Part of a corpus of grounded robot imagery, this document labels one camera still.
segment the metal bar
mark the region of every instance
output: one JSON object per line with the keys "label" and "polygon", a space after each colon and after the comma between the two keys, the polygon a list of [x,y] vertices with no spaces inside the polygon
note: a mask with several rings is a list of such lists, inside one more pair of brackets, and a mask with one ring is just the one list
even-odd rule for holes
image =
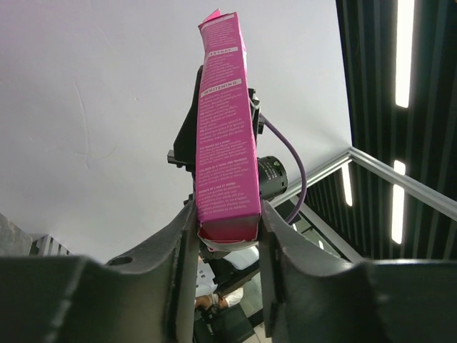
{"label": "metal bar", "polygon": [[352,160],[357,164],[379,177],[382,177],[386,181],[403,187],[406,193],[415,197],[417,200],[429,205],[452,220],[457,221],[456,201],[442,195],[430,187],[427,187],[425,184],[422,184],[415,179],[406,175],[400,175],[395,172],[392,167],[354,147],[350,148],[350,154]]}
{"label": "metal bar", "polygon": [[[298,201],[297,198],[291,199],[293,204],[296,204]],[[308,218],[316,228],[322,232],[322,234],[327,238],[330,242],[332,242],[335,247],[342,252],[349,261],[353,263],[362,262],[365,259],[353,248],[351,245],[348,244],[339,234],[335,232],[327,223],[325,223],[320,216],[317,215],[312,209],[310,209],[306,204],[302,204],[300,211],[303,212],[303,215]]]}
{"label": "metal bar", "polygon": [[[341,166],[347,162],[350,162],[350,153],[349,149],[343,151],[342,153],[336,155],[330,161],[322,164],[321,166],[311,170],[309,173],[306,173],[306,184],[308,187],[312,186],[316,182],[321,181],[334,171],[341,168]],[[290,183],[287,187],[287,191],[284,194],[277,196],[275,199],[271,200],[270,204],[272,207],[281,205],[283,202],[289,200],[290,198],[296,196],[301,192],[301,178]]]}

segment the white shirt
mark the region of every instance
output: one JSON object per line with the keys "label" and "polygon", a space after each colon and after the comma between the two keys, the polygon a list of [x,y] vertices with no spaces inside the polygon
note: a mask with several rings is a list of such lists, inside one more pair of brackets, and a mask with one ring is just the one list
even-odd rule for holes
{"label": "white shirt", "polygon": [[234,290],[232,293],[228,293],[224,299],[226,300],[228,307],[235,306],[243,299],[243,287]]}

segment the pink box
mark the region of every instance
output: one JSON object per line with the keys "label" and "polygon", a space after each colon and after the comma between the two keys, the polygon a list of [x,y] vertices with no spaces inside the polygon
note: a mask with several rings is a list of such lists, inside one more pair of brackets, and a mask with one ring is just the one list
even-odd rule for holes
{"label": "pink box", "polygon": [[237,13],[216,11],[199,28],[205,48],[197,119],[199,235],[214,249],[244,249],[257,238],[261,213],[246,49]]}

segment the cable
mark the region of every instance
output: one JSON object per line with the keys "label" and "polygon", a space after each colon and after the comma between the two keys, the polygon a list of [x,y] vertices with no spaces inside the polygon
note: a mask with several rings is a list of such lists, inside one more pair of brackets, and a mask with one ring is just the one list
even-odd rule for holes
{"label": "cable", "polygon": [[281,132],[279,132],[278,129],[267,118],[265,118],[265,116],[262,113],[260,113],[260,116],[265,121],[266,127],[268,127],[271,130],[271,132],[273,132],[275,134],[275,136],[278,137],[279,140],[282,141],[285,146],[287,146],[287,149],[291,152],[292,156],[294,157],[295,161],[298,164],[298,168],[300,169],[301,193],[300,193],[300,197],[298,198],[297,205],[295,205],[295,208],[293,209],[293,211],[286,218],[286,222],[290,223],[290,222],[292,222],[292,219],[295,218],[295,216],[300,212],[300,207],[305,201],[305,197],[306,197],[305,167],[303,166],[303,163],[301,162],[300,156],[298,155],[297,151],[293,148],[292,144],[287,140],[287,138],[285,136],[283,136],[281,134]]}

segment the black plastic part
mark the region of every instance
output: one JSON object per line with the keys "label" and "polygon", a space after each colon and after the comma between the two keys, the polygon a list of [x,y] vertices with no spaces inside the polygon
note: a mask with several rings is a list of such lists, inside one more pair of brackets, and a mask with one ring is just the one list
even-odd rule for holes
{"label": "black plastic part", "polygon": [[[189,202],[112,267],[86,257],[0,258],[2,341],[191,342],[196,218]],[[455,262],[354,266],[304,239],[268,202],[259,241],[263,318],[275,343],[457,337]]]}
{"label": "black plastic part", "polygon": [[274,156],[257,159],[260,197],[272,200],[287,190],[287,173],[284,165]]}
{"label": "black plastic part", "polygon": [[185,166],[188,172],[195,171],[197,110],[199,107],[199,91],[202,72],[203,66],[200,66],[195,80],[191,108],[189,109],[189,112],[187,112],[184,123],[173,143],[174,160],[169,159],[169,163],[176,164],[177,166]]}

